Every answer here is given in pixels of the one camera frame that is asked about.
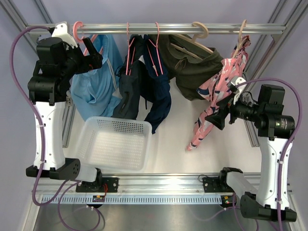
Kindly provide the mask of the thin pink wire hanger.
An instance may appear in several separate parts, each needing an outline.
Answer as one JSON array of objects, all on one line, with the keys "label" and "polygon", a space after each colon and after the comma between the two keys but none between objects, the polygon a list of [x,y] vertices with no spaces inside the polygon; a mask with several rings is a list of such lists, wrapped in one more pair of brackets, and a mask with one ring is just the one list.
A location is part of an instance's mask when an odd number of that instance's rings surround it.
[{"label": "thin pink wire hanger", "polygon": [[[154,72],[155,72],[156,76],[158,77],[160,75],[163,75],[164,71],[163,71],[162,62],[161,62],[161,59],[160,59],[160,53],[159,53],[159,49],[158,49],[160,28],[159,28],[159,23],[158,22],[155,22],[155,24],[156,24],[156,27],[157,27],[156,42],[153,42],[151,40],[151,38],[150,38],[150,35],[146,34],[146,37],[147,37],[147,44],[146,44],[146,46],[147,46],[147,50],[148,50],[148,54],[149,54],[150,60],[152,62],[152,68],[154,69]],[[156,64],[154,62],[153,55],[152,55],[151,50],[149,48],[149,44],[151,44],[155,48],[156,59],[157,59],[157,62],[158,62],[159,69],[156,68]]]},{"label": "thin pink wire hanger", "polygon": [[128,54],[127,54],[127,62],[126,62],[126,72],[125,74],[129,76],[131,74],[130,66],[133,63],[133,55],[135,52],[135,49],[133,49],[133,53],[131,53],[132,45],[134,44],[135,36],[130,35],[129,30],[129,22],[127,22],[127,42],[128,42]]}]

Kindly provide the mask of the light blue shorts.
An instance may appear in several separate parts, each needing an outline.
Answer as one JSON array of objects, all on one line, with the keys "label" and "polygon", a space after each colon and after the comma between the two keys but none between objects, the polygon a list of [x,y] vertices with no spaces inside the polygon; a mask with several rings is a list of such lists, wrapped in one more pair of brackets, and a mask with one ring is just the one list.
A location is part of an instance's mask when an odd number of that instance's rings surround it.
[{"label": "light blue shorts", "polygon": [[93,45],[103,57],[102,67],[74,75],[71,97],[83,120],[92,116],[111,117],[122,97],[116,70],[123,64],[112,35],[98,35]]}]

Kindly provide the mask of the dark navy shorts with zipper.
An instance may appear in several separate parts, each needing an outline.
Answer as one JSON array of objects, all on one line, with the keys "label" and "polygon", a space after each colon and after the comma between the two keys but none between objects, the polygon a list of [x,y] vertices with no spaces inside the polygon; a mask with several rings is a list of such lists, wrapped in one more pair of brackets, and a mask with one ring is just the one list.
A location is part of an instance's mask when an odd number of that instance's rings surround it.
[{"label": "dark navy shorts with zipper", "polygon": [[141,66],[143,64],[140,57],[142,56],[143,37],[141,35],[134,36],[131,53],[133,53],[133,49],[135,52],[133,63],[130,66],[131,74],[129,76],[125,74],[127,55],[123,65],[119,66],[115,73],[119,77],[119,92],[122,99],[113,111],[112,117],[114,118],[136,119],[139,112]]}]

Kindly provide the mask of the navy drawstring shorts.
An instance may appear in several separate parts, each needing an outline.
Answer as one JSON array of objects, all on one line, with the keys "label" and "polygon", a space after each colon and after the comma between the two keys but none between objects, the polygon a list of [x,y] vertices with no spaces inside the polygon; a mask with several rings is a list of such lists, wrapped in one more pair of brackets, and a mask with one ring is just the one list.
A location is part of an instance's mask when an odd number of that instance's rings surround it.
[{"label": "navy drawstring shorts", "polygon": [[[152,68],[152,62],[150,60],[148,50],[147,50],[147,37],[143,36],[143,59],[145,65],[145,74],[143,74],[141,79],[141,96],[146,102],[151,102],[152,107],[150,112],[145,118],[146,122],[149,122],[152,126],[152,133],[155,134],[158,126],[163,122],[163,120],[168,116],[171,108],[171,95],[170,95],[170,84],[168,79],[168,70],[163,64],[163,59],[160,54],[160,59],[162,62],[162,67],[164,74],[156,76],[154,69]],[[149,44],[149,48],[154,58],[156,68],[158,67],[158,62],[156,59],[155,48]]]}]

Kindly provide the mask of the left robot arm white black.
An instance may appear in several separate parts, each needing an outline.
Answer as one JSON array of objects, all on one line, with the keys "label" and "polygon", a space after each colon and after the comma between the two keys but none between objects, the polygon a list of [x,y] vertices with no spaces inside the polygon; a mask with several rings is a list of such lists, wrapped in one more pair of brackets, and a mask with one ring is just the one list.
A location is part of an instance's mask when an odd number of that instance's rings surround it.
[{"label": "left robot arm white black", "polygon": [[36,47],[38,60],[27,87],[30,104],[36,110],[36,150],[44,156],[35,157],[26,176],[83,181],[91,191],[98,192],[103,188],[98,169],[81,164],[78,158],[65,157],[62,145],[62,118],[70,80],[76,74],[101,68],[103,61],[90,38],[82,41],[88,55],[79,45],[58,37],[43,39]]}]

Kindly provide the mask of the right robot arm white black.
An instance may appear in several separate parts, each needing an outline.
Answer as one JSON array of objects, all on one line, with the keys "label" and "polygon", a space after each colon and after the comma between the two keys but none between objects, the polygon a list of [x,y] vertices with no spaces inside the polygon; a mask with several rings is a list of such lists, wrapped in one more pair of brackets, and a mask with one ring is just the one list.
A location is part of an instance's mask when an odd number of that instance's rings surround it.
[{"label": "right robot arm white black", "polygon": [[209,118],[219,129],[224,128],[227,116],[230,116],[230,124],[242,119],[253,122],[257,129],[261,150],[259,187],[256,189],[240,169],[233,167],[224,167],[218,177],[212,179],[214,186],[237,194],[244,218],[297,220],[287,195],[288,158],[292,148],[288,140],[295,129],[295,120],[282,114],[284,95],[283,87],[269,84],[261,86],[258,101],[254,103],[244,101],[243,96],[236,100],[232,93],[218,102],[218,112]]}]

